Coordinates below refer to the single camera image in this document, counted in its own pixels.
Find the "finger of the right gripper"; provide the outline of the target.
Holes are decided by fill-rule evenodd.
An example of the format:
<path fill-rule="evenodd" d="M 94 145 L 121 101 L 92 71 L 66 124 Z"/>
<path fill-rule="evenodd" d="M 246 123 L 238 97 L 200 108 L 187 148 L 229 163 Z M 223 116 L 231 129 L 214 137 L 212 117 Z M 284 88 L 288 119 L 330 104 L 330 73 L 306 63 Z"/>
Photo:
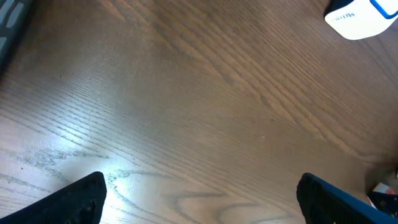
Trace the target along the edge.
<path fill-rule="evenodd" d="M 367 194 L 367 196 L 374 208 L 386 213 L 391 217 L 397 216 L 397 195 L 370 192 Z"/>

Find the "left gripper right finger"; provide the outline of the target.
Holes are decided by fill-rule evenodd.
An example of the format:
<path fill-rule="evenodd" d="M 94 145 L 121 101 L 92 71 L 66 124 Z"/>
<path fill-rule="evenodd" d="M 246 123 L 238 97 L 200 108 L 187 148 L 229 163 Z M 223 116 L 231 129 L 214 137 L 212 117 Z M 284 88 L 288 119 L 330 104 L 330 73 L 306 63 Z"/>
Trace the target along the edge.
<path fill-rule="evenodd" d="M 397 224 L 397 216 L 391 217 L 308 172 L 302 175 L 296 196 L 306 224 Z"/>

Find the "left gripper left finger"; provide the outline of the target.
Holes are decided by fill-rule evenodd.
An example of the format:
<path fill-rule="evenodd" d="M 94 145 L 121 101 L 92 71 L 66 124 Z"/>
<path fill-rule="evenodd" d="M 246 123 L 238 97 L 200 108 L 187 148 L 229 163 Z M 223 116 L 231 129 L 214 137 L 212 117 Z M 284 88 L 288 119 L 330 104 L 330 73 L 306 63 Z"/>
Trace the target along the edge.
<path fill-rule="evenodd" d="M 99 224 L 106 193 L 104 175 L 96 171 L 26 208 L 1 218 L 1 223 Z"/>

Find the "small orange tissue pack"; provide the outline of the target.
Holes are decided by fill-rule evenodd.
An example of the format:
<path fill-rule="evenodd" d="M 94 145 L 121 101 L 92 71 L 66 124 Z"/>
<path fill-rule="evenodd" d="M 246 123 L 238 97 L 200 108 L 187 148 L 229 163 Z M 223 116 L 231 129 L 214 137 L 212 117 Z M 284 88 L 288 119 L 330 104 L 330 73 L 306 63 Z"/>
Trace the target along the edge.
<path fill-rule="evenodd" d="M 380 192 L 380 193 L 385 193 L 385 194 L 396 195 L 396 193 L 394 192 L 394 190 L 392 188 L 390 188 L 388 185 L 383 184 L 383 183 L 378 183 L 368 193 L 370 193 L 370 192 Z"/>

